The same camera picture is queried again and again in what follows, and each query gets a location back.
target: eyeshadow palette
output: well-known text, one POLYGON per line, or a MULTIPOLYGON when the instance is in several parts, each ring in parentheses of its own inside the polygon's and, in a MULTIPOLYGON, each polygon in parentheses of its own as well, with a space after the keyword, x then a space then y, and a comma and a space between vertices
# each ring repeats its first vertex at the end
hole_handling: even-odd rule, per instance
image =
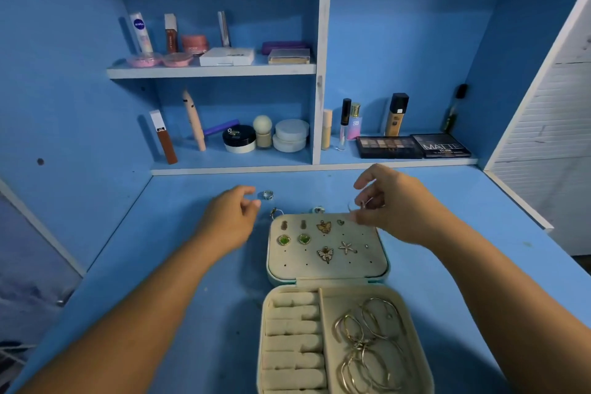
POLYGON ((424 154, 410 136, 360 136, 356 140, 362 159, 423 159, 424 154))
POLYGON ((449 134, 413 134, 427 159, 469 158, 472 154, 449 134))

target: shelf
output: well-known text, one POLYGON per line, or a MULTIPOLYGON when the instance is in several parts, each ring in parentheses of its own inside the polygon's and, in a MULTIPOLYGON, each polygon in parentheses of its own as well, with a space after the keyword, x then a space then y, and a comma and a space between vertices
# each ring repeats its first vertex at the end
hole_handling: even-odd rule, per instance
POLYGON ((201 67, 195 58, 187 67, 145 67, 136 69, 125 60, 116 62, 107 69, 107 76, 111 79, 130 78, 194 78, 194 77, 248 77, 259 75, 314 75, 316 64, 268 64, 267 57, 261 54, 255 56, 255 61, 249 66, 209 66, 201 67))
POLYGON ((248 173, 261 172, 265 167, 276 167, 272 171, 282 171, 312 166, 310 145, 297 153, 282 153, 271 147, 234 154, 226 150, 221 133, 206 138, 205 151, 199 151, 192 139, 174 141, 173 145, 179 162, 169 165, 161 155, 152 166, 153 175, 248 173))
POLYGON ((389 167, 436 167, 443 165, 476 165, 478 159, 471 158, 444 158, 444 159, 361 159, 357 144, 354 140, 347 141, 347 149, 338 151, 336 145, 339 138, 330 138, 330 149, 323 150, 320 154, 320 165, 338 165, 344 169, 355 169, 370 166, 373 163, 383 163, 389 167))

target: purple pen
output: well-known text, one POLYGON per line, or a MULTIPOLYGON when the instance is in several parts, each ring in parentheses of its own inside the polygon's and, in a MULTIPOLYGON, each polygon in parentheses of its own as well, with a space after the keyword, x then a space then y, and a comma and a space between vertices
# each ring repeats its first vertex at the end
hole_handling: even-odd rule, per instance
POLYGON ((236 125, 240 125, 240 122, 238 121, 238 119, 226 121, 225 123, 222 123, 221 125, 212 126, 211 128, 207 128, 206 130, 203 130, 203 135, 210 136, 212 134, 223 131, 226 128, 230 128, 231 126, 236 126, 236 125))

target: jewelry box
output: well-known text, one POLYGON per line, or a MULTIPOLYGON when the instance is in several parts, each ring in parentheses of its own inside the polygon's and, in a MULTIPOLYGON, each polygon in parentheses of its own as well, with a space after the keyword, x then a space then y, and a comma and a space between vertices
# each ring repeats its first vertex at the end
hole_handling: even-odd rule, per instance
POLYGON ((347 214, 271 223, 259 394, 434 392, 432 373, 375 228, 347 214))

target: jewelry box lid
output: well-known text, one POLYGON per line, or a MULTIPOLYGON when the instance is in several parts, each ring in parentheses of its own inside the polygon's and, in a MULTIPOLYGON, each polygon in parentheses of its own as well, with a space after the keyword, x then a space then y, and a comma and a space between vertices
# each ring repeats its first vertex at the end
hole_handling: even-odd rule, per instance
POLYGON ((376 228, 347 214, 286 214, 271 223, 267 272, 275 285, 297 279, 381 281, 390 269, 376 228))

